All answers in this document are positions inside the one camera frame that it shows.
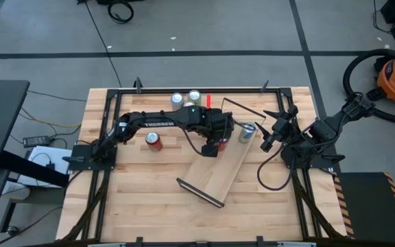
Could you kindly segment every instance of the butcher block table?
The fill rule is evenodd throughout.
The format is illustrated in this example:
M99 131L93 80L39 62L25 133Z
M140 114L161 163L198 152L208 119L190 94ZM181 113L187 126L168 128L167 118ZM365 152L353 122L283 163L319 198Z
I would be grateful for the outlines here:
M99 137L106 91L89 91L79 140L91 142ZM306 128L316 118L309 88L292 87L291 92L299 109L298 123L301 129ZM120 115L132 111L171 110L170 96L171 93L126 94L121 100ZM211 96L213 108L220 108L226 97L259 113L278 111L276 96L271 93L212 93ZM235 111L233 117L241 120ZM274 122L275 119L267 117L264 127L271 130ZM158 153L151 152L145 143L145 135L151 131L158 132L164 144ZM200 149L204 139L195 133L190 136ZM301 240L292 183L281 191L268 191L257 181L260 163L280 146L276 142L270 152L265 153L260 149L262 141L262 134L258 133L230 187L225 207L218 209L176 182L177 178L184 177L197 156L181 129L140 129L127 145L118 147L116 166L110 175L101 242L135 242L137 237L143 237L144 242L244 242L255 241L256 236L263 236L265 241ZM288 173L278 155L263 168L261 178L269 186L279 187ZM91 171L83 171L69 185L56 239L64 237L85 210L91 177ZM335 229L345 235L332 176L311 169L310 177L318 208ZM312 219L305 205L304 210L309 234L313 236ZM94 236L96 221L94 211L88 237Z

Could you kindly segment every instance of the power adapter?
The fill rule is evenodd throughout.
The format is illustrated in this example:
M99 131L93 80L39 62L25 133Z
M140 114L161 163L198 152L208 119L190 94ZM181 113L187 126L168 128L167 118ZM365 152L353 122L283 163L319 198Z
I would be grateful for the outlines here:
M32 148L38 145L48 146L51 141L48 136L25 137L23 138L24 148Z

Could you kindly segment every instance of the soda can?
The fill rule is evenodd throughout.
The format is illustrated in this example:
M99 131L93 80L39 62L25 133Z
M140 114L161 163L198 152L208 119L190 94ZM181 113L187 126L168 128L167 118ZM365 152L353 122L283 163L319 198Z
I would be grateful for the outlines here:
M171 109L173 111L179 110L184 106L184 97L180 93L174 93L170 97Z
M216 145L217 145L219 152L222 152L225 150L226 146L228 145L228 139L222 139Z
M149 146L149 149L153 152L159 152L163 148L163 143L159 134L156 132L150 132L145 136L145 142Z
M197 91L197 90L190 91L188 98L189 98L190 102L193 102L195 104L195 106L200 106L201 97L200 97L199 91Z
M193 102L185 102L184 106L194 106L195 104Z
M241 132L239 135L239 141L241 143L247 143L252 135L254 134L255 126L253 123L245 123L241 126Z

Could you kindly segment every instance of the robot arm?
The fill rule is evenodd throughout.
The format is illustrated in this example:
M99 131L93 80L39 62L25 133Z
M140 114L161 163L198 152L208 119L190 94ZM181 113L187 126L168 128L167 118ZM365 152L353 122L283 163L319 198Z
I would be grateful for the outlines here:
M216 157L217 144L229 139L234 130L232 113L223 113L218 108L187 106L177 111L158 113L133 112L122 115L112 130L102 139L91 143L92 157L102 158L116 143L126 144L140 128L176 126L187 132L196 132L207 138L201 148L202 156Z

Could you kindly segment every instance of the red soda can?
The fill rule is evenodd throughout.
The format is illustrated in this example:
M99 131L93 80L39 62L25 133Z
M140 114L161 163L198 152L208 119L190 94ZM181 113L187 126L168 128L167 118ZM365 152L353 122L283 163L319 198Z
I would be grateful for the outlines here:
M222 152L225 150L226 146L228 145L228 139L221 139L219 143L216 144L217 148L219 149L219 152Z
M163 143L159 134L156 132L150 132L145 136L145 142L149 146L150 150L153 152L159 152L163 148Z

